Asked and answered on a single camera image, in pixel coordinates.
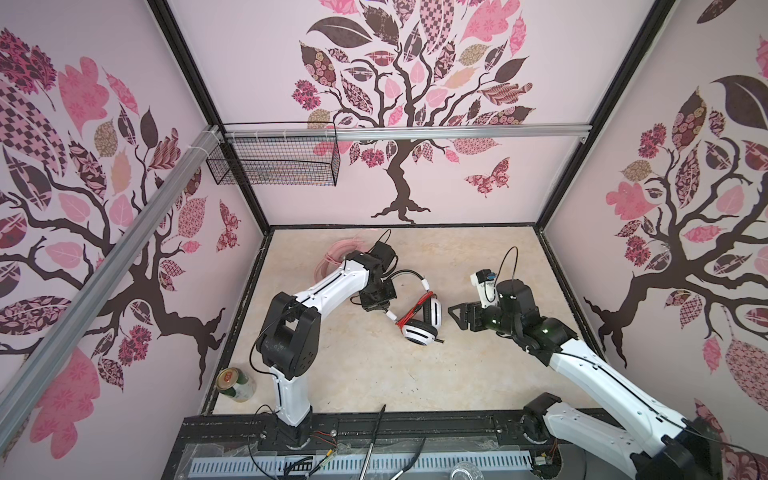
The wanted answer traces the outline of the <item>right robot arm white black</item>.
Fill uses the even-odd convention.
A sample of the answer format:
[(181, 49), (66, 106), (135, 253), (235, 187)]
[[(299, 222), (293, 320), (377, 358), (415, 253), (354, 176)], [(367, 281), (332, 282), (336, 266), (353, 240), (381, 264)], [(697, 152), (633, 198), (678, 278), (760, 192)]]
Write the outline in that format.
[(498, 282), (488, 270), (472, 276), (479, 299), (449, 307), (462, 330), (493, 331), (569, 379), (612, 418), (607, 423), (545, 392), (523, 409), (520, 429), (531, 443), (564, 440), (633, 479), (721, 479), (722, 453), (706, 420), (685, 418), (626, 379), (577, 333), (542, 315), (531, 288)]

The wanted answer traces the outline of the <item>pink headphones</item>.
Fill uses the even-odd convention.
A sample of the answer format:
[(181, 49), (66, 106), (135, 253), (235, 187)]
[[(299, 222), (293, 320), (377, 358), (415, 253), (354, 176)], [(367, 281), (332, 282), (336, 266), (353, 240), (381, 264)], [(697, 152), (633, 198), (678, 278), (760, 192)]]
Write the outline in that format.
[(314, 281), (319, 282), (335, 271), (354, 251), (366, 251), (372, 245), (372, 241), (359, 236), (343, 238), (334, 242), (315, 267)]

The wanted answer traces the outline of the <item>white black headphones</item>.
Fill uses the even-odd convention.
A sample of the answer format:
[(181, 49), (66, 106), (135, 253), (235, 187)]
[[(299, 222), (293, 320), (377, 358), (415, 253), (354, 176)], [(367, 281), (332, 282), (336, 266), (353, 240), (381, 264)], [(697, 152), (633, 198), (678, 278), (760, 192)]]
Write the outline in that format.
[(403, 316), (397, 316), (390, 309), (385, 315), (397, 326), (403, 337), (419, 346), (432, 343), (443, 343), (439, 337), (442, 326), (442, 305), (437, 294), (431, 289), (428, 280), (420, 273), (411, 269), (402, 269), (388, 275), (388, 280), (394, 280), (400, 275), (412, 275), (419, 279), (425, 293)]

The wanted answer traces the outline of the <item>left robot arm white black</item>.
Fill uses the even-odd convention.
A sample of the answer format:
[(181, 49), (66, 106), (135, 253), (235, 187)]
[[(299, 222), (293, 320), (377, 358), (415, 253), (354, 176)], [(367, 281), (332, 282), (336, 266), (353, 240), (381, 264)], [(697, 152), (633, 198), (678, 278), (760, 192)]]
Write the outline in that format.
[(386, 278), (396, 259), (394, 249), (378, 241), (367, 251), (352, 251), (312, 287), (273, 297), (255, 349), (273, 377), (283, 424), (296, 428), (311, 414), (303, 375), (318, 354), (322, 319), (352, 297), (367, 312), (386, 311), (396, 297)]

